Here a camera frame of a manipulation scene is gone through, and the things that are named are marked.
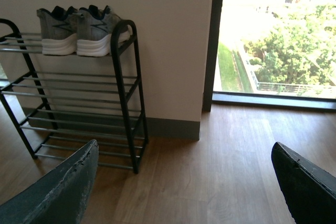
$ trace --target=green foliage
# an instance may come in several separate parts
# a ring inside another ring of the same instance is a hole
[[[235,68],[232,52],[221,42],[218,44],[218,64],[222,81],[222,90],[242,92],[239,74]]]
[[[245,41],[262,60],[261,82],[329,84],[336,61],[336,6],[290,5],[263,38]]]
[[[251,65],[261,65],[262,60],[260,58],[253,57],[249,62]]]

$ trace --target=wooden floor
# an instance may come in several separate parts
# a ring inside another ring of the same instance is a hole
[[[32,160],[3,108],[0,130],[2,204],[59,162]],[[280,141],[336,176],[335,136],[335,114],[213,105],[200,141],[152,137],[138,175],[98,167],[82,223],[294,223],[271,148]]]

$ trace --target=green grass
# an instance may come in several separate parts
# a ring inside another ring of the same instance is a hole
[[[237,65],[237,69],[239,72],[239,76],[240,76],[240,80],[242,82],[243,85],[243,91],[244,93],[253,93],[252,87],[251,87],[251,83],[247,77],[247,73],[245,70],[245,67],[243,65],[242,59],[241,57],[238,55],[238,53],[236,51],[233,51],[235,60],[236,60],[236,65]]]
[[[221,42],[218,44],[218,64],[222,90],[228,92],[243,92],[232,52]]]

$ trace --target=sneaker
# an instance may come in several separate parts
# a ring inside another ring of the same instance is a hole
[[[37,10],[41,23],[42,53],[44,55],[68,55],[77,48],[77,10],[70,7],[67,11],[56,6],[52,12]]]
[[[111,52],[111,33],[121,18],[115,14],[110,6],[99,10],[90,5],[88,9],[80,8],[77,26],[77,55],[101,57]],[[130,38],[126,28],[119,36],[118,42]]]

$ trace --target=black metal shoe rack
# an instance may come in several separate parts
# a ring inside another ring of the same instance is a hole
[[[0,37],[0,52],[23,56],[29,69],[0,89],[0,99],[32,158],[65,159],[86,142],[96,139],[100,149],[99,165],[138,173],[148,131],[134,22],[122,20],[112,32],[111,55],[106,57],[112,57],[114,75],[39,71],[29,54],[41,54],[40,35],[20,33],[17,26],[6,19],[0,19],[0,23],[13,31]],[[119,44],[118,38],[125,26],[131,27],[132,35]],[[121,58],[132,44],[136,73],[124,76]],[[39,105],[19,120],[7,101],[8,95],[37,99]],[[138,103],[137,109],[129,109],[131,99],[132,103],[134,99]],[[29,131],[43,137],[39,141],[29,139]]]

